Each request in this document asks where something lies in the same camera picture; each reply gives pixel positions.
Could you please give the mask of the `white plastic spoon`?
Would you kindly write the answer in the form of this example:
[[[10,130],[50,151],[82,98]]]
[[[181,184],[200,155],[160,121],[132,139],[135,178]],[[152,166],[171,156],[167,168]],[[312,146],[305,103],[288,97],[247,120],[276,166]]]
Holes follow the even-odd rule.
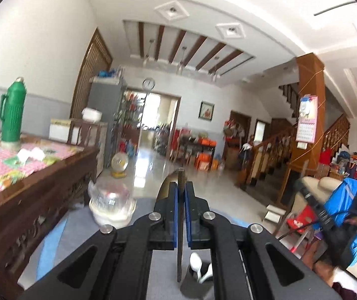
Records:
[[[201,275],[202,259],[200,258],[200,256],[196,252],[193,252],[190,255],[189,263],[190,263],[192,271],[194,272],[194,277],[199,282],[200,278],[202,276]]]
[[[204,283],[206,280],[213,276],[213,264],[209,264],[206,273],[198,279],[200,284]]]

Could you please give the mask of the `dark metal utensil holder cup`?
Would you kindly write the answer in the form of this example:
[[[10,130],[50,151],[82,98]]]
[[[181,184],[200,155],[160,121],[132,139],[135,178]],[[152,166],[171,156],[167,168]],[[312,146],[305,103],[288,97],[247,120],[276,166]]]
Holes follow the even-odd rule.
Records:
[[[198,282],[198,276],[191,266],[188,265],[187,272],[180,286],[182,295],[187,299],[206,299],[213,296],[213,275],[205,279],[203,283]]]

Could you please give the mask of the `dark chopstick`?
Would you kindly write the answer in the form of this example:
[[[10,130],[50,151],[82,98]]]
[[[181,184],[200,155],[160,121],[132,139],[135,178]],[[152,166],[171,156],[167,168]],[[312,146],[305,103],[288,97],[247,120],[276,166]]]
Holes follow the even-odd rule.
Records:
[[[177,229],[177,258],[176,258],[176,280],[177,283],[182,279],[182,260],[183,260],[183,236],[185,218],[185,169],[178,169],[178,229]]]

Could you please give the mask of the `blue jacket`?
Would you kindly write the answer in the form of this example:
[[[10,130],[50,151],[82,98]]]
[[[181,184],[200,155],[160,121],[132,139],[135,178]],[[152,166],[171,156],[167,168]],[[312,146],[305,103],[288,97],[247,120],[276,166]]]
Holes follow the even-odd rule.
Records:
[[[357,262],[357,180],[346,178],[324,204],[319,217],[331,265],[343,270]]]

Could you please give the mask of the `red child chair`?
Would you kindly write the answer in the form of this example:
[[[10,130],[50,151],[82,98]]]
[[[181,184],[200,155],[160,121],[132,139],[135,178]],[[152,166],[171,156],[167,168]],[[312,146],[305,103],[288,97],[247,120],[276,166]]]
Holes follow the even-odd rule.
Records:
[[[306,205],[298,214],[291,215],[286,219],[288,227],[300,235],[295,245],[290,248],[290,252],[295,253],[305,238],[314,238],[312,222],[315,219],[316,215],[309,205]]]

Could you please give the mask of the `white plastic basin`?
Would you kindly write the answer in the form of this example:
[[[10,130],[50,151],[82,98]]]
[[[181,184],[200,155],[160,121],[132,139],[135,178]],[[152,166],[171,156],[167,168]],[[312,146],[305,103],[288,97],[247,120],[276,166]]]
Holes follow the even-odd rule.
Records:
[[[95,222],[99,226],[110,225],[116,229],[120,229],[128,226],[131,222],[136,210],[136,200],[132,200],[128,207],[122,208],[115,212],[98,208],[95,206],[93,200],[89,202],[89,208]]]

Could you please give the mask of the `small white step stool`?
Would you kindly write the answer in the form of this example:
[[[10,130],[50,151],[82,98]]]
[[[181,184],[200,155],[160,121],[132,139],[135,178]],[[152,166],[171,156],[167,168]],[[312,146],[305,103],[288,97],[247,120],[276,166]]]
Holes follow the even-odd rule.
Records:
[[[274,224],[278,224],[282,221],[283,217],[286,215],[286,210],[273,205],[268,205],[266,207],[266,213],[264,214],[263,221],[269,221]]]

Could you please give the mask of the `clear plastic bag with bowls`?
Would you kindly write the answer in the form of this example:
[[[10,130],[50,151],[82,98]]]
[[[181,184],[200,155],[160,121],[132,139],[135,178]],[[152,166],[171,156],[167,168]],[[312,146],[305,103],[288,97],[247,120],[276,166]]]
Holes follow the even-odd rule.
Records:
[[[98,180],[89,182],[89,207],[93,213],[102,215],[131,215],[136,201],[130,190],[120,181]]]

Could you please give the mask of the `wooden stair railing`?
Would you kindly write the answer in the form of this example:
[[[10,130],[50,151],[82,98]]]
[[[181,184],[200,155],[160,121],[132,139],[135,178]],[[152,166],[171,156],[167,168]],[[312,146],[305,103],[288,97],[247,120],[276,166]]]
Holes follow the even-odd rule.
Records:
[[[343,146],[348,146],[350,123],[342,114],[324,133],[321,154],[324,161],[331,163],[336,153]],[[238,173],[237,186],[245,189],[247,185],[256,185],[274,169],[288,164],[293,153],[297,126],[289,126],[281,132],[253,145],[243,145],[241,149],[242,169]]]

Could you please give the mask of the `carved dark wooden sideboard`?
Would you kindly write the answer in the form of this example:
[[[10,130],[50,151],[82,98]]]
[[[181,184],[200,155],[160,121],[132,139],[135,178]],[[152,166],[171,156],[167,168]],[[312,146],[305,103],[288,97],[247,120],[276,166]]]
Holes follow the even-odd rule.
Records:
[[[0,192],[0,299],[17,299],[31,255],[96,179],[98,148],[41,169]]]

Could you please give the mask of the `dark wooden side table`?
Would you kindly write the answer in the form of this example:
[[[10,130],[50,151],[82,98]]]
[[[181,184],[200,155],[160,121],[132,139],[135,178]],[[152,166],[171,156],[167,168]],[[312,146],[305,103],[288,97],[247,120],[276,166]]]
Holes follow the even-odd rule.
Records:
[[[213,166],[217,142],[209,138],[183,136],[178,140],[178,151],[182,152],[181,164],[194,162],[201,171],[210,171]]]

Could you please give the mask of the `framed flower picture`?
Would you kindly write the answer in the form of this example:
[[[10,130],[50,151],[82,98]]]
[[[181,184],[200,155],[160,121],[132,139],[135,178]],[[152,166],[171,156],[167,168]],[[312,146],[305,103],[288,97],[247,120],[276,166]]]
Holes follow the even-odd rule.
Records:
[[[215,105],[209,102],[202,101],[200,104],[200,111],[198,118],[202,120],[211,121],[213,119]]]

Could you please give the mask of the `grey refrigerator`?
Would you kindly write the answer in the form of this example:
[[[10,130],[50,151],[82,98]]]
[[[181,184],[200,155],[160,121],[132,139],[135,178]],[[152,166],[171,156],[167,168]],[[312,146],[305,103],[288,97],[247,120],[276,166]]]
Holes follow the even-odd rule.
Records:
[[[111,165],[112,156],[117,148],[121,101],[127,85],[124,78],[93,77],[90,79],[91,89],[88,107],[102,113],[101,122],[107,124],[104,144],[104,168]]]

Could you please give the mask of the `green thermos flask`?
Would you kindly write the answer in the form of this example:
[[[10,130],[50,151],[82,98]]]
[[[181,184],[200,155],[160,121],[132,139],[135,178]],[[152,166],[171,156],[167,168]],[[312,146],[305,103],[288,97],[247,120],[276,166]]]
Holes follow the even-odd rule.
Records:
[[[15,143],[20,140],[24,102],[27,89],[24,78],[18,77],[0,99],[1,141]]]

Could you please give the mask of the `round wall clock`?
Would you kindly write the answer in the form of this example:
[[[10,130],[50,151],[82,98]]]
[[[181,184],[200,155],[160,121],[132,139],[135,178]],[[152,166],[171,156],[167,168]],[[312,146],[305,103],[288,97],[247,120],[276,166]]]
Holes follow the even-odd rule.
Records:
[[[146,91],[151,91],[155,87],[155,80],[153,78],[146,78],[142,82],[142,88]]]

